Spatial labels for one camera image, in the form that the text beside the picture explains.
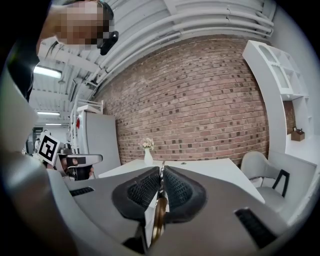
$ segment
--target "white shelf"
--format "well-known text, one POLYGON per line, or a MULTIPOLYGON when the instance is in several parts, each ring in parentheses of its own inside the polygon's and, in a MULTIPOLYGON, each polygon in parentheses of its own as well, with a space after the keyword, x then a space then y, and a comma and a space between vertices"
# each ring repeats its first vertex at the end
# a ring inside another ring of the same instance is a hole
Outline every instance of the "white shelf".
POLYGON ((294 141, 291 140, 291 134, 288 134, 285 153, 317 166, 320 163, 320 136, 313 135, 302 141, 294 141))
POLYGON ((280 49, 251 40, 248 41, 242 56, 254 74, 265 103, 269 124, 269 149, 286 153, 288 140, 283 101, 292 101, 296 127, 305 132, 306 139, 312 137, 313 114, 310 111, 308 92, 292 57, 280 49))

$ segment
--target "black gripper pad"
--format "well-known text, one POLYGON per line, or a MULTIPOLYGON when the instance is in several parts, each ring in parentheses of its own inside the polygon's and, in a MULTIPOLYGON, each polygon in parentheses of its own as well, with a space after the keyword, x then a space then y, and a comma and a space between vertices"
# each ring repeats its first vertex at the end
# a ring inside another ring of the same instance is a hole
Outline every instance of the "black gripper pad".
POLYGON ((191 221, 207 202, 205 188, 170 166, 164 167, 163 179, 170 210, 165 214, 164 222, 184 223, 191 221))
POLYGON ((112 202, 124 218, 145 223, 145 211, 160 188, 159 167, 118 185, 112 202))

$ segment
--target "white table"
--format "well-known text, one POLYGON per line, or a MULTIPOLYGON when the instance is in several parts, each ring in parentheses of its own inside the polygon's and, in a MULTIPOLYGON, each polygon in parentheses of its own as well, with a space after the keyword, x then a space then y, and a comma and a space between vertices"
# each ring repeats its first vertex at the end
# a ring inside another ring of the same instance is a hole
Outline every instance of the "white table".
MULTIPOLYGON (((186 169, 202 175, 233 183, 242 188, 244 191, 248 192, 254 198, 258 199, 262 203, 265 203, 265 200, 252 185, 250 180, 229 158, 204 161, 165 161, 165 165, 186 169)), ((155 160, 153 161, 152 166, 158 166, 161 168, 162 161, 155 160)), ((145 164, 143 159, 136 159, 115 169, 101 173, 99 178, 121 175, 146 167, 148 166, 145 164)))

